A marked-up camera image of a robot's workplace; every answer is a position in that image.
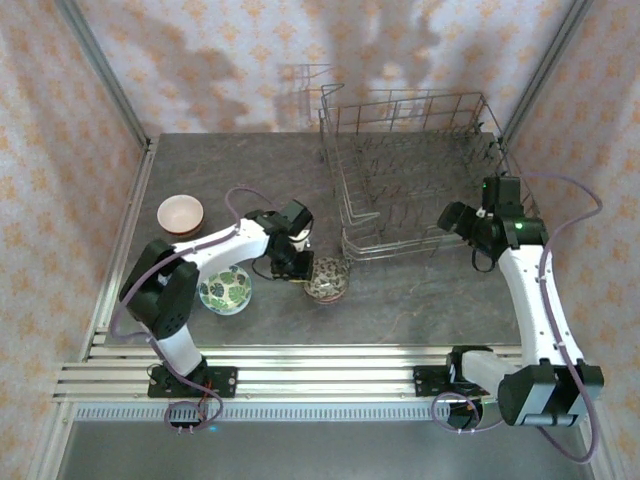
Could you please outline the aluminium corner post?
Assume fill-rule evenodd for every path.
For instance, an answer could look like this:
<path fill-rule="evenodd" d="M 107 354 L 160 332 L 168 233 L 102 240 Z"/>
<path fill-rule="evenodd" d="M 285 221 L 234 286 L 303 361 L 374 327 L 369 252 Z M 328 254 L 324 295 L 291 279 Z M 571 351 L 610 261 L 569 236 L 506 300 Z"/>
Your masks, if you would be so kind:
<path fill-rule="evenodd" d="M 127 130 L 136 144 L 146 151 L 151 142 L 141 121 L 135 113 L 117 75 L 101 48 L 96 36 L 86 20 L 76 0 L 54 0 L 54 3 L 75 36 L 85 58 L 104 86 L 108 97 L 121 116 Z"/>
<path fill-rule="evenodd" d="M 507 147 L 516 138 L 517 133 L 532 111 L 545 84 L 559 65 L 564 51 L 578 32 L 593 3 L 594 0 L 571 0 L 564 18 L 544 50 L 540 62 L 527 82 L 526 88 L 502 130 L 501 138 L 504 147 Z"/>

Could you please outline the green leaf pattern bowl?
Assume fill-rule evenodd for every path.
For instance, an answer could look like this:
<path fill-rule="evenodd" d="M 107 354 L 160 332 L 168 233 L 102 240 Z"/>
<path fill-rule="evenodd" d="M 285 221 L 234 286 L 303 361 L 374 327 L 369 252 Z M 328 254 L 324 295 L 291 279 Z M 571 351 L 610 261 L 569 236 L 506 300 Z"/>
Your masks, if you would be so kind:
<path fill-rule="evenodd" d="M 230 316 L 241 312 L 252 297 L 252 280 L 240 266 L 222 270 L 198 287 L 201 302 L 217 315 Z"/>

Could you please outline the grey wire dish rack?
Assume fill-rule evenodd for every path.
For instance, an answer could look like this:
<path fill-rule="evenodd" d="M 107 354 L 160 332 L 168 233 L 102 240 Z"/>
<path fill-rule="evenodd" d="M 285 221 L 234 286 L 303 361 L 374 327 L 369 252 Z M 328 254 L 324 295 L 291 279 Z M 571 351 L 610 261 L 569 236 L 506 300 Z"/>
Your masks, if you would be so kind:
<path fill-rule="evenodd" d="M 349 104 L 342 83 L 321 88 L 318 111 L 350 261 L 460 246 L 436 222 L 454 201 L 478 207 L 490 175 L 517 175 L 507 140 L 477 91 L 375 90 Z"/>

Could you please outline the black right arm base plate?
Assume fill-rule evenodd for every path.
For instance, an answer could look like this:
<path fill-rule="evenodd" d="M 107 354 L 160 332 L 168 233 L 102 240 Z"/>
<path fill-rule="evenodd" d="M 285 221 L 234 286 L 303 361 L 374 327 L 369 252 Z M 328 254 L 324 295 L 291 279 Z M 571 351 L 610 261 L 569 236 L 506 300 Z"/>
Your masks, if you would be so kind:
<path fill-rule="evenodd" d="M 450 374 L 445 365 L 418 365 L 413 368 L 416 397 L 436 397 L 451 390 Z"/>

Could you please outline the white bowl orange exterior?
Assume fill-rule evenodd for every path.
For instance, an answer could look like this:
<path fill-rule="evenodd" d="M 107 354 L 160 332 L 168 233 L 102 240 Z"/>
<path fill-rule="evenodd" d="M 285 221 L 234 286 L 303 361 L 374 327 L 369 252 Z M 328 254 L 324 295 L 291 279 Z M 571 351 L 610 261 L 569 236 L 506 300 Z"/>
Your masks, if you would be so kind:
<path fill-rule="evenodd" d="M 176 236 L 186 236 L 200 228 L 204 220 L 204 208 L 193 196 L 174 195 L 160 204 L 156 219 L 164 231 Z"/>

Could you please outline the aluminium table side rail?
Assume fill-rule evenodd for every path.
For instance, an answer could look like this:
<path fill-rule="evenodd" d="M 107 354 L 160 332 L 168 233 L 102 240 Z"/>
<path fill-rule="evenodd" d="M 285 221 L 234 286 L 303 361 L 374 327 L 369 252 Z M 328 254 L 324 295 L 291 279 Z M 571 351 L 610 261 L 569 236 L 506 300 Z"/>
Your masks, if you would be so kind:
<path fill-rule="evenodd" d="M 140 162 L 124 204 L 106 273 L 77 358 L 79 362 L 84 362 L 88 358 L 95 335 L 103 335 L 109 329 L 111 315 L 118 302 L 118 288 L 124 272 L 127 252 L 139 216 L 158 142 L 158 136 L 152 137 L 142 150 Z"/>

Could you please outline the aluminium mounting rails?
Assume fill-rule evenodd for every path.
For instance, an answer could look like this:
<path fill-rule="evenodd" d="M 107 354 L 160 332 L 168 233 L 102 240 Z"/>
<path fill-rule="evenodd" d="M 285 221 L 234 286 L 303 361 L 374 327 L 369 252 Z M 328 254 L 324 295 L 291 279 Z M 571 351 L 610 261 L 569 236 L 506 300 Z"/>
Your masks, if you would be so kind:
<path fill-rule="evenodd" d="M 413 369 L 443 365 L 448 346 L 335 345 L 206 348 L 213 366 L 235 367 L 240 402 L 386 401 L 415 399 Z M 94 344 L 86 359 L 62 366 L 58 401 L 128 401 L 147 396 L 158 363 L 148 347 Z"/>

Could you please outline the black floral bowl pink exterior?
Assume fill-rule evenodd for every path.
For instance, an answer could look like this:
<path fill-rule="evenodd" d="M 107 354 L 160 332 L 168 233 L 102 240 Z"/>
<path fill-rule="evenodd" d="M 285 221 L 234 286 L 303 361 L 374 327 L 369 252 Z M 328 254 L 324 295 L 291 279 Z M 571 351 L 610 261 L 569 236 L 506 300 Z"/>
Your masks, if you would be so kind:
<path fill-rule="evenodd" d="M 338 257 L 317 257 L 316 271 L 305 293 L 318 303 L 337 301 L 348 289 L 350 272 L 347 262 Z"/>

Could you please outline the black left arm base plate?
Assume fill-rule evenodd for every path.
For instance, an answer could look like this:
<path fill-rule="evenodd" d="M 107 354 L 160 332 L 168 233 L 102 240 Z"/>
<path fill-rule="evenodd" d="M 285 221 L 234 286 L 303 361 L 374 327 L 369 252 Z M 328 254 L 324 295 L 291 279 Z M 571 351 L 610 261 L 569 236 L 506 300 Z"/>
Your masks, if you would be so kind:
<path fill-rule="evenodd" d="M 200 398 L 204 395 L 201 390 L 176 379 L 164 365 L 153 365 L 147 370 L 147 374 L 147 395 L 150 398 Z M 223 399 L 234 398 L 238 384 L 238 369 L 228 366 L 200 366 L 187 379 L 214 391 Z"/>

